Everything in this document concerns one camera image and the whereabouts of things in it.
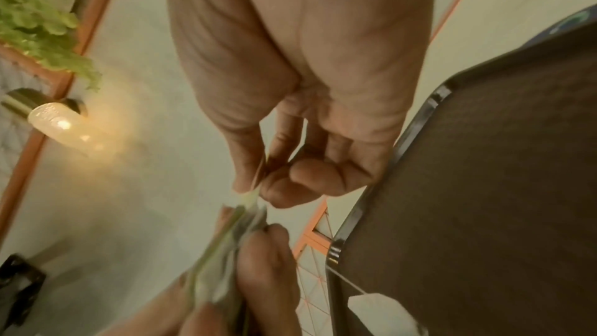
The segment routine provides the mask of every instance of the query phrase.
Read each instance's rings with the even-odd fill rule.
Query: paper money
[[[259,187],[244,196],[232,215],[189,270],[188,295],[194,307],[207,302],[223,312],[232,332],[247,335],[249,314],[236,286],[236,257],[246,237],[266,226],[266,208],[259,207]]]

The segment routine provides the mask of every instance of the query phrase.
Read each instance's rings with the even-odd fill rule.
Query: green leaves
[[[101,75],[89,58],[76,54],[76,16],[49,0],[0,0],[0,42],[53,70],[66,70],[97,89]]]

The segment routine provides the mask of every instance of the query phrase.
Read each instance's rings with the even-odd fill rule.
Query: glowing light bulb
[[[48,137],[88,156],[106,150],[111,139],[85,117],[61,103],[36,107],[27,116],[27,121]]]

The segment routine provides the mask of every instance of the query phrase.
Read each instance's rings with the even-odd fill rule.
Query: brown upholstery
[[[328,265],[430,336],[597,335],[597,24],[446,87]],[[328,276],[336,334],[369,335]]]

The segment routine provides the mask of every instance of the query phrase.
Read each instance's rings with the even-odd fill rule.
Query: hand
[[[230,208],[222,209],[217,230]],[[288,231],[269,225],[242,245],[237,262],[237,284],[263,336],[300,336],[296,262]],[[231,336],[222,313],[213,305],[192,310],[183,274],[165,291],[125,322],[99,336]]]
[[[425,55],[433,0],[169,0],[172,35],[200,107],[224,134],[234,188],[264,155],[261,195],[291,207],[383,174]],[[307,132],[296,157],[303,120]]]

